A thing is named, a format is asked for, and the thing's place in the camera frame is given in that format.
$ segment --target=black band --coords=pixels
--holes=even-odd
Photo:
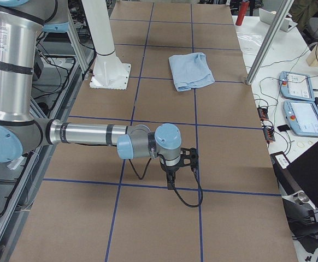
[[[35,23],[38,23],[38,24],[40,24],[42,26],[44,25],[44,20],[43,19],[38,18],[38,17],[33,16],[33,15],[30,15],[30,14],[27,14],[27,13],[24,13],[24,12],[16,10],[16,9],[13,9],[13,8],[2,7],[0,5],[0,12],[7,13],[7,14],[10,14],[10,15],[19,16],[21,18],[25,18],[25,19],[28,19],[28,20],[33,21]]]
[[[34,120],[34,124],[39,128],[39,131],[40,131],[40,142],[39,142],[39,145],[37,146],[39,147],[41,143],[43,142],[44,133],[43,133],[43,129],[41,128],[41,126],[39,125],[37,121]]]
[[[113,127],[114,127],[113,124],[107,125],[107,132],[105,134],[105,143],[107,144],[107,146],[112,146],[113,145],[113,143],[111,141],[111,134],[113,132]]]
[[[100,55],[100,56],[110,56],[110,55],[114,54],[114,52],[115,52],[115,49],[114,49],[114,51],[113,51],[112,53],[108,53],[108,54],[106,54],[106,55],[103,55],[103,54],[97,53],[97,52],[96,52],[96,54],[98,54],[98,55]]]
[[[26,122],[13,122],[13,121],[2,121],[0,120],[0,126],[8,126],[8,127],[26,127],[34,124],[34,120],[26,121]]]
[[[0,70],[6,72],[14,72],[25,75],[32,75],[34,73],[34,69],[30,67],[22,67],[20,65],[9,64],[0,61]]]
[[[46,130],[45,130],[45,137],[46,137],[46,141],[50,144],[53,145],[52,141],[51,141],[51,137],[50,137],[50,131],[51,131],[51,125],[54,122],[54,119],[51,119],[49,121],[49,123],[46,126]]]
[[[148,133],[148,150],[152,159],[158,156],[157,143],[155,141],[155,132]]]
[[[62,143],[66,143],[66,144],[70,144],[68,141],[67,141],[67,138],[66,138],[66,129],[67,129],[67,126],[69,125],[69,123],[63,123],[61,125],[61,129],[60,129],[60,139],[61,139],[61,142]]]

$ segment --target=cardboard surface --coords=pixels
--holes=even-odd
[[[225,6],[117,2],[111,26],[117,55],[132,64],[127,90],[85,81],[69,119],[176,123],[182,147],[199,149],[202,207],[166,189],[158,159],[140,181],[115,148],[59,145],[11,261],[297,261],[232,24]],[[177,92],[168,57],[196,51],[216,82]],[[140,174],[147,161],[133,161]],[[190,168],[176,185],[198,202]]]

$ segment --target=laptop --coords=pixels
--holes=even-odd
[[[273,19],[275,17],[275,14],[272,14],[269,11],[266,11],[264,9],[259,9],[260,14],[260,21],[264,22],[268,25],[271,25],[273,22]],[[284,32],[289,32],[291,29],[297,26],[297,23],[293,22],[290,18],[284,19],[283,24],[281,25],[280,29]]]

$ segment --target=red object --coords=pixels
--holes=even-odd
[[[242,7],[240,7],[238,18],[237,18],[237,21],[235,22],[236,26],[242,25],[248,6],[249,6],[249,1],[242,1]]]

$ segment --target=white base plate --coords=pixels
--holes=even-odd
[[[93,76],[90,82],[91,88],[105,88],[105,89],[118,89],[118,90],[126,90],[127,83],[130,76],[131,64],[122,64],[126,71],[128,72],[127,76],[119,76],[116,80],[110,81],[108,85],[102,85],[96,76]]]

